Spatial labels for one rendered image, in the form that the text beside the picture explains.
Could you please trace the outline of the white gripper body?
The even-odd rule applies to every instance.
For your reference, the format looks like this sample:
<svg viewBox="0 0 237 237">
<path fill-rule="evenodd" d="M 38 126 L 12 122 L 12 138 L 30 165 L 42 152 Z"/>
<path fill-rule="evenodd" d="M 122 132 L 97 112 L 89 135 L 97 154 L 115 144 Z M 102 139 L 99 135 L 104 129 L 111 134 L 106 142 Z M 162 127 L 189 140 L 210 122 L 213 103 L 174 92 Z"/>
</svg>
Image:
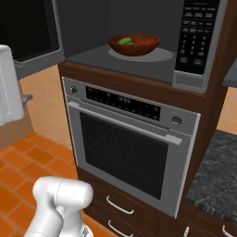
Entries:
<svg viewBox="0 0 237 237">
<path fill-rule="evenodd" d="M 24 116 L 11 49 L 0 44 L 0 126 Z"/>
</svg>

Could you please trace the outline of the microwave door with dark window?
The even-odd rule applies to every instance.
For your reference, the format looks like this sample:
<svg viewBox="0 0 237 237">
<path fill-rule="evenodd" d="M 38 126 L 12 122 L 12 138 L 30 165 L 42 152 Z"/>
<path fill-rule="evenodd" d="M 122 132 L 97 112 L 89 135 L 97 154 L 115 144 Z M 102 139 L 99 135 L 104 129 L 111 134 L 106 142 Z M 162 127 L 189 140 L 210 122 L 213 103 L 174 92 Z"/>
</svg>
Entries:
<svg viewBox="0 0 237 237">
<path fill-rule="evenodd" d="M 19 80 L 63 62 L 56 0 L 0 0 L 0 44 L 10 47 Z"/>
</svg>

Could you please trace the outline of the green avocado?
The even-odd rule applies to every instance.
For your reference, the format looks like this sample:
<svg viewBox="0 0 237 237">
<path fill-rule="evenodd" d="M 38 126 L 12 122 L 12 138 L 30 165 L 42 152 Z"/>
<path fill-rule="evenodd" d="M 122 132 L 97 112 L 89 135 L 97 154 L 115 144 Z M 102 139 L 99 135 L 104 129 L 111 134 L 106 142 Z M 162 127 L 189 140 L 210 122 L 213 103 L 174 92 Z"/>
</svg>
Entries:
<svg viewBox="0 0 237 237">
<path fill-rule="evenodd" d="M 130 38 L 130 37 L 125 37 L 125 38 L 122 38 L 121 40 L 118 41 L 118 44 L 133 44 L 133 39 Z"/>
</svg>

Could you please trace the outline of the brown wooden bowl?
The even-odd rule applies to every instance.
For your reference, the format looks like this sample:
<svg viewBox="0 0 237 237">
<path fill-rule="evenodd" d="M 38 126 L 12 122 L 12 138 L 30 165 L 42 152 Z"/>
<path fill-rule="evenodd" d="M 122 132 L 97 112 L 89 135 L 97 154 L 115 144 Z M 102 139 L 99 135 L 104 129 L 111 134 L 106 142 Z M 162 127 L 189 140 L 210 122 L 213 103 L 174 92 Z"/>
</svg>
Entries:
<svg viewBox="0 0 237 237">
<path fill-rule="evenodd" d="M 133 44 L 118 44 L 122 38 L 130 37 Z M 108 39 L 110 47 L 124 56 L 143 56 L 154 51 L 160 43 L 160 39 L 148 34 L 121 34 Z"/>
</svg>

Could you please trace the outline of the grey microwave turntable plate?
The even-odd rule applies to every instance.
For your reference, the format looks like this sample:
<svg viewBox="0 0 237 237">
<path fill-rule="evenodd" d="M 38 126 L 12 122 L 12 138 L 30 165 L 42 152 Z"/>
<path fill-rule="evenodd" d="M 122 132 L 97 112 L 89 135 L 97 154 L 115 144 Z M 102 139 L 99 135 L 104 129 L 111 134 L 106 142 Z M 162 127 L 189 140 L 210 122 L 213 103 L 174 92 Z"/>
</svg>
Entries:
<svg viewBox="0 0 237 237">
<path fill-rule="evenodd" d="M 156 48 L 154 51 L 143 56 L 124 56 L 122 54 L 117 53 L 113 49 L 109 49 L 108 54 L 114 58 L 121 60 L 145 63 L 166 61 L 173 58 L 173 54 L 170 51 L 162 48 Z"/>
</svg>

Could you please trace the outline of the silver microwave oven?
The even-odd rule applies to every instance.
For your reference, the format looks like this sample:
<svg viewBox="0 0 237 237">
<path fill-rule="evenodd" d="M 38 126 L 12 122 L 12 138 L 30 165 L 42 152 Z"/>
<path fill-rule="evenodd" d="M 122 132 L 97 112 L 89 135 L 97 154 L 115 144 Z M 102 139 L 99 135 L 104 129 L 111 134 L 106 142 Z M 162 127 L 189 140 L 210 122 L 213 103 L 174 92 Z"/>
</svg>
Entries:
<svg viewBox="0 0 237 237">
<path fill-rule="evenodd" d="M 203 93 L 228 0 L 56 0 L 65 59 Z M 148 34 L 173 58 L 131 62 L 108 54 L 108 39 Z"/>
</svg>

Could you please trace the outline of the dark wood drawer front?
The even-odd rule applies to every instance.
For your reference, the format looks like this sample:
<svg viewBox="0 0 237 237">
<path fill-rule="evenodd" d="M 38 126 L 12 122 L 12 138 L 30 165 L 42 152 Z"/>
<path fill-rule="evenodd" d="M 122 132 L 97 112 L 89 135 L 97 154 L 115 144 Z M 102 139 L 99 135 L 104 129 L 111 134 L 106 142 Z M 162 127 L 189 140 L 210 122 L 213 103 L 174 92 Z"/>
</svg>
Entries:
<svg viewBox="0 0 237 237">
<path fill-rule="evenodd" d="M 143 224 L 147 224 L 153 230 L 158 231 L 159 221 L 156 218 L 156 215 L 150 209 L 144 206 L 139 200 L 130 196 L 129 194 L 125 194 L 118 188 L 113 188 L 110 184 L 106 184 L 102 180 L 89 179 L 88 182 L 94 188 L 93 203 L 95 205 L 100 206 L 103 210 L 115 216 L 120 216 L 121 218 L 133 218 L 134 220 L 139 220 Z M 106 197 L 108 195 L 111 202 L 115 203 L 116 205 L 128 211 L 134 209 L 134 213 L 132 215 L 127 215 L 111 206 L 106 201 Z"/>
<path fill-rule="evenodd" d="M 133 233 L 134 237 L 158 237 L 158 231 L 153 230 L 147 224 L 143 224 L 141 221 L 134 220 L 133 218 L 121 218 L 120 216 L 115 216 L 107 211 L 98 208 L 97 206 L 89 206 L 85 208 L 84 213 L 95 219 L 110 231 L 113 230 L 111 230 L 107 225 L 109 220 L 111 220 L 114 227 L 126 234 Z"/>
</svg>

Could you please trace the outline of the dark wood cabinet housing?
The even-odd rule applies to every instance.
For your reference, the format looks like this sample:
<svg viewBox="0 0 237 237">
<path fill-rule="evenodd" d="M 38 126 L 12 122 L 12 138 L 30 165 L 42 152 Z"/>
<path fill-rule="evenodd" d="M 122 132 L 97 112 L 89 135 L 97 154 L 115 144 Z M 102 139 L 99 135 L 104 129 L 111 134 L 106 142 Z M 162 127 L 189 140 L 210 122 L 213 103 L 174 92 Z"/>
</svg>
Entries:
<svg viewBox="0 0 237 237">
<path fill-rule="evenodd" d="M 59 73 L 79 177 L 102 180 L 136 198 L 156 215 L 158 237 L 177 237 L 186 194 L 218 125 L 227 93 L 223 80 L 236 58 L 237 0 L 228 0 L 203 93 L 65 60 Z M 142 135 L 80 112 L 69 102 L 182 142 Z M 182 124 L 173 124 L 173 116 Z"/>
</svg>

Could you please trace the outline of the dark wood base cupboard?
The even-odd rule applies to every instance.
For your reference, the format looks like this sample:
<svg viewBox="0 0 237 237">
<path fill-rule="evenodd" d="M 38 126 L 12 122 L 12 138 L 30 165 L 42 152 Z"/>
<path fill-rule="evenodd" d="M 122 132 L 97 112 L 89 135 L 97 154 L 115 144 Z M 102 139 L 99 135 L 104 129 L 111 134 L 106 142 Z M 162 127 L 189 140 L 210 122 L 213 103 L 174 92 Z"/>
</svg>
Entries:
<svg viewBox="0 0 237 237">
<path fill-rule="evenodd" d="M 177 237 L 183 237 L 186 227 L 190 228 L 187 237 L 237 237 L 237 226 L 191 204 L 184 204 L 180 218 Z"/>
</svg>

